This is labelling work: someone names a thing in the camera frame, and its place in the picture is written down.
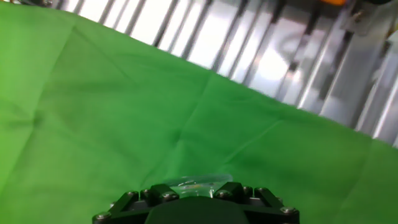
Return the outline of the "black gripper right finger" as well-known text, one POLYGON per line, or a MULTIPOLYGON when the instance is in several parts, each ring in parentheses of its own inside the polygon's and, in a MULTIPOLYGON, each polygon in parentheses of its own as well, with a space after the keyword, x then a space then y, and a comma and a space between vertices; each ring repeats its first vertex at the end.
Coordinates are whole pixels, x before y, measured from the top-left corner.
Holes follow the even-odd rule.
POLYGON ((213 198, 226 202, 222 208, 226 209, 233 223, 300 224, 299 210, 284 205, 265 187, 227 182, 213 193, 213 198))

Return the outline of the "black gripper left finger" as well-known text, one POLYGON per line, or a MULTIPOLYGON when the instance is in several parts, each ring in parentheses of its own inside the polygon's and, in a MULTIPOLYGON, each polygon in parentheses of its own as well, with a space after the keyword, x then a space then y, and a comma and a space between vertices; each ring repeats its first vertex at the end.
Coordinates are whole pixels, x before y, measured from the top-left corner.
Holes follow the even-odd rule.
POLYGON ((158 205, 178 200, 179 194, 166 184, 153 185, 141 191, 127 191, 110 209, 93 216, 92 224, 145 224, 158 205))

